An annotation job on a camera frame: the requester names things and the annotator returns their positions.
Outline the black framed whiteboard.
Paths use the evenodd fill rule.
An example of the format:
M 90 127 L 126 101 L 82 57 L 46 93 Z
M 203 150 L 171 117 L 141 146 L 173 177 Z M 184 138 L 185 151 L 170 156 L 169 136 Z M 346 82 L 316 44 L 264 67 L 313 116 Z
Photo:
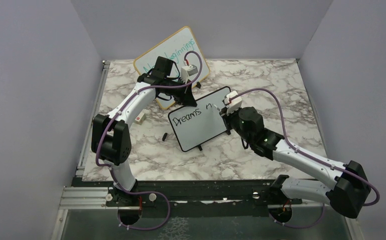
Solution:
M 197 106 L 182 106 L 168 113 L 168 119 L 181 151 L 187 152 L 223 133 L 227 127 L 213 105 L 224 107 L 231 92 L 224 86 L 196 100 Z

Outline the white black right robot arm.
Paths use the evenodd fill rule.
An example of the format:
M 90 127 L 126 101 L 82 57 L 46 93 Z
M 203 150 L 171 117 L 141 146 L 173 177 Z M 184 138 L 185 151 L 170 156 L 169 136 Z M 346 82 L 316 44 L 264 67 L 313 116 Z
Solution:
M 358 217 L 371 192 L 361 164 L 353 160 L 345 164 L 301 150 L 283 135 L 266 128 L 262 115 L 254 107 L 231 110 L 226 106 L 220 115 L 228 129 L 234 130 L 255 154 L 313 177 L 312 180 L 300 180 L 279 176 L 269 190 L 273 202 L 311 200 L 330 205 L 344 217 Z

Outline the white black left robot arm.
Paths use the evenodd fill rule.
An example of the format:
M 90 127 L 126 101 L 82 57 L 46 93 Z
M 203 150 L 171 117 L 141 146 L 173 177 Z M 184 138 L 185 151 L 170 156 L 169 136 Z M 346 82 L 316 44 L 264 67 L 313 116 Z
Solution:
M 137 180 L 132 174 L 128 161 L 132 149 L 130 127 L 141 111 L 160 94 L 172 97 L 176 103 L 196 107 L 192 85 L 197 82 L 203 70 L 203 61 L 194 66 L 185 58 L 185 65 L 178 68 L 178 76 L 172 77 L 172 67 L 177 64 L 159 56 L 153 68 L 139 75 L 128 96 L 108 114 L 97 114 L 93 118 L 91 150 L 99 167 L 108 167 L 114 187 L 119 190 L 119 199 L 125 205 L 137 201 L 134 189 Z

